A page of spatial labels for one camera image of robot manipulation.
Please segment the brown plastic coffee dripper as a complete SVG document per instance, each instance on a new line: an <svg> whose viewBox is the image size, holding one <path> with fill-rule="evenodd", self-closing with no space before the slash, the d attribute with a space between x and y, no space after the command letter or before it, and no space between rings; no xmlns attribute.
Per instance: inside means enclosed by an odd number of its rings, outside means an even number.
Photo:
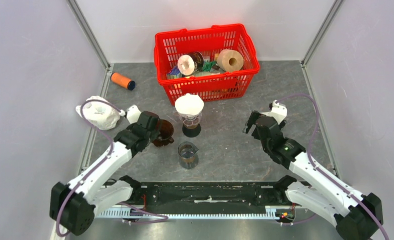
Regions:
<svg viewBox="0 0 394 240"><path fill-rule="evenodd" d="M152 142L156 147L159 148L174 143L174 127L171 122L161 119L157 127L159 128L159 136Z"/></svg>

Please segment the clear glass coffee dripper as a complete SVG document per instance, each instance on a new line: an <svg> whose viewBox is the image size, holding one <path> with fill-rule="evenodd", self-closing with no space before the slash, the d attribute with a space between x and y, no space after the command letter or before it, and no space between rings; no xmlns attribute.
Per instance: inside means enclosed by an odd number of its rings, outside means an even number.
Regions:
<svg viewBox="0 0 394 240"><path fill-rule="evenodd" d="M178 111L175 113L176 116L179 117L179 119L182 121L182 124L189 129L196 128L197 125L200 124L201 118L202 118L202 112L199 112L196 115L189 115L189 114L183 114L179 113Z"/></svg>

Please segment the white paper coffee filter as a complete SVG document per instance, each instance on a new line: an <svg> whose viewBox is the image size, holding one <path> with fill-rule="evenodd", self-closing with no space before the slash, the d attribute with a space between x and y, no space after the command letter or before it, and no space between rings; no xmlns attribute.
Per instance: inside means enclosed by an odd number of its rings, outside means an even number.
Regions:
<svg viewBox="0 0 394 240"><path fill-rule="evenodd" d="M180 115L197 116L204 107L204 101L195 94L186 93L175 101L175 109Z"/></svg>

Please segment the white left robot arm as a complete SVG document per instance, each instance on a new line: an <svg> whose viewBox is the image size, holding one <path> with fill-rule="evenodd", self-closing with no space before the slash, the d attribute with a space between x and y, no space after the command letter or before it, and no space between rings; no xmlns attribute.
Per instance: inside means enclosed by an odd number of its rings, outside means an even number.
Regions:
<svg viewBox="0 0 394 240"><path fill-rule="evenodd" d="M68 183L56 183L50 194L49 216L56 221L56 233L79 236L95 217L120 202L136 204L142 191L118 180L104 189L103 184L137 153L142 152L160 134L160 118L149 111L129 111L130 125L111 139L106 152L89 168Z"/></svg>

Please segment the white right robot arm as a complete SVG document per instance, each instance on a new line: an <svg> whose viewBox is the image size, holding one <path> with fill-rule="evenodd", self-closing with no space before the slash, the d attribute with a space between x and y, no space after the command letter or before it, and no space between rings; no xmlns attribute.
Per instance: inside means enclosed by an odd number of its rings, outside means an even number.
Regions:
<svg viewBox="0 0 394 240"><path fill-rule="evenodd" d="M287 175L278 181L274 200L281 205L298 204L327 220L344 240L369 240L383 228L382 201L374 193L368 195L344 183L307 152L297 141L283 136L285 122L270 114L251 112L243 132L255 127L252 137L259 140L263 151L277 164L307 181L305 186Z"/></svg>

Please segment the red and black coffee server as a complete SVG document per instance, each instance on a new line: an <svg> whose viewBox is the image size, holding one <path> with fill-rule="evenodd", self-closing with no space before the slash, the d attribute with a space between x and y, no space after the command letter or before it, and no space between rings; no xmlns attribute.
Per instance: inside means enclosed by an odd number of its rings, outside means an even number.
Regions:
<svg viewBox="0 0 394 240"><path fill-rule="evenodd" d="M201 126L199 116L181 117L181 120L183 122L182 132L185 136L194 138L200 134Z"/></svg>

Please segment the white crumpled plastic bag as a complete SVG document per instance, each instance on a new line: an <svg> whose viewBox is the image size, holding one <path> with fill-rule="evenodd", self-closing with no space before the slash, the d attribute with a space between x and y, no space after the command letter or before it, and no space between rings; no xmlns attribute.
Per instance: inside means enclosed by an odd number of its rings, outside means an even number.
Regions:
<svg viewBox="0 0 394 240"><path fill-rule="evenodd" d="M92 100L84 105L82 111L89 122L100 130L110 130L116 126L120 117L125 116L125 111L100 101L108 102L106 99L94 95L87 99Z"/></svg>

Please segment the small glass measuring beaker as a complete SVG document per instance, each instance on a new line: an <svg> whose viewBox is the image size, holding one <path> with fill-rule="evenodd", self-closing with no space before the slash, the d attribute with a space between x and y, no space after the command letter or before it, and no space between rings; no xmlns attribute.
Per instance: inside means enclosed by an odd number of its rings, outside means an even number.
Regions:
<svg viewBox="0 0 394 240"><path fill-rule="evenodd" d="M195 168L199 162L198 150L197 146L189 141L181 143L178 147L180 165L187 170Z"/></svg>

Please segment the beige tape roll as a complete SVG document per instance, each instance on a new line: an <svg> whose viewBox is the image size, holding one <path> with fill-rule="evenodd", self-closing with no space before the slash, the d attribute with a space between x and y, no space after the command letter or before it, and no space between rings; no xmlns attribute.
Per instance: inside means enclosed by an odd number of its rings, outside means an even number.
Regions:
<svg viewBox="0 0 394 240"><path fill-rule="evenodd" d="M241 70L244 65L243 56L236 50L224 49L217 59L217 65L225 72L235 72Z"/></svg>

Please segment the orange cylindrical bottle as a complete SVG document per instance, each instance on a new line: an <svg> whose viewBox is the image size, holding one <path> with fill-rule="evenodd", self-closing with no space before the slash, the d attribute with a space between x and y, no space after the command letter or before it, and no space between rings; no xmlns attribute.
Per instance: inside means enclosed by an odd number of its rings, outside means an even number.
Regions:
<svg viewBox="0 0 394 240"><path fill-rule="evenodd" d="M136 87L136 82L131 80L130 78L123 76L117 72L113 72L110 76L110 79L113 83L128 89L130 91L134 90Z"/></svg>

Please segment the red plastic shopping basket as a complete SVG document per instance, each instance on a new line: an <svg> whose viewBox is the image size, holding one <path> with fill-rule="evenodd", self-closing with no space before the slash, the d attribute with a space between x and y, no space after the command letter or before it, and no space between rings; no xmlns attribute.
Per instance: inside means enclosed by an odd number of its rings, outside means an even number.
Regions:
<svg viewBox="0 0 394 240"><path fill-rule="evenodd" d="M167 78L180 56L200 52L213 58L224 49L235 50L243 56L243 68L240 71L211 76ZM253 76L260 70L252 39L240 23L159 32L155 35L153 56L157 81L164 88L172 105L186 93L199 95L205 102L240 98L245 94Z"/></svg>

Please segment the green packet in basket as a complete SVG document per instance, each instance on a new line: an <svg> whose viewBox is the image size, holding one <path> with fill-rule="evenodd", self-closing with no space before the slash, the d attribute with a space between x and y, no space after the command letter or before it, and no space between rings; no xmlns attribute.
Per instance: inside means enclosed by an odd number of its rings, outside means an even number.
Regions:
<svg viewBox="0 0 394 240"><path fill-rule="evenodd" d="M220 67L217 64L217 61L205 61L203 64L203 67L201 69L202 72L218 72L220 71Z"/></svg>

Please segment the blue small box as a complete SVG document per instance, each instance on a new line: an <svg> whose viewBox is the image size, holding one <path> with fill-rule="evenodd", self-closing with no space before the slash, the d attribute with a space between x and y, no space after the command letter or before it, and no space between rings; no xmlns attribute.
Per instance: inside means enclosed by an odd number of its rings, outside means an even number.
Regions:
<svg viewBox="0 0 394 240"><path fill-rule="evenodd" d="M166 74L166 78L168 80L172 80L172 79L179 79L182 78L183 74L180 72L179 68L177 66L173 67L167 74Z"/></svg>

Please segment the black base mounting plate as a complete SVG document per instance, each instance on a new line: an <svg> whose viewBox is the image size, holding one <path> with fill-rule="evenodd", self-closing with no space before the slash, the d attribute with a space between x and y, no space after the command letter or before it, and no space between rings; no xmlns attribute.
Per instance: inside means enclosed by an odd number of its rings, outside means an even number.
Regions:
<svg viewBox="0 0 394 240"><path fill-rule="evenodd" d="M292 206L275 181L143 182L126 200L155 214L262 214Z"/></svg>

